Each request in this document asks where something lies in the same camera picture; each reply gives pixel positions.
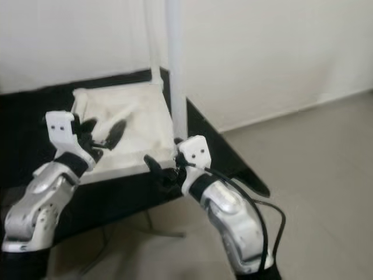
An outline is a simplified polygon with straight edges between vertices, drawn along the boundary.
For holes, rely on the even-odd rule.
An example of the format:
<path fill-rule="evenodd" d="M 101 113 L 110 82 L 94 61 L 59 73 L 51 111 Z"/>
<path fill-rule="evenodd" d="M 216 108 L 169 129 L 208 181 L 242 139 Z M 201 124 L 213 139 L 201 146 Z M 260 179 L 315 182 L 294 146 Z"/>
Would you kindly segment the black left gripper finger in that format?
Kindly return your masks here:
<path fill-rule="evenodd" d="M 107 137 L 104 139 L 104 142 L 102 143 L 102 146 L 105 149 L 109 149 L 109 150 L 114 149 L 121 141 L 126 128 L 127 128 L 126 120 L 119 120 L 118 122 L 116 122 L 110 128 Z"/>
<path fill-rule="evenodd" d="M 78 125 L 78 143 L 81 147 L 92 147 L 95 139 L 93 138 L 93 129 L 98 121 L 96 119 L 88 119 Z"/>

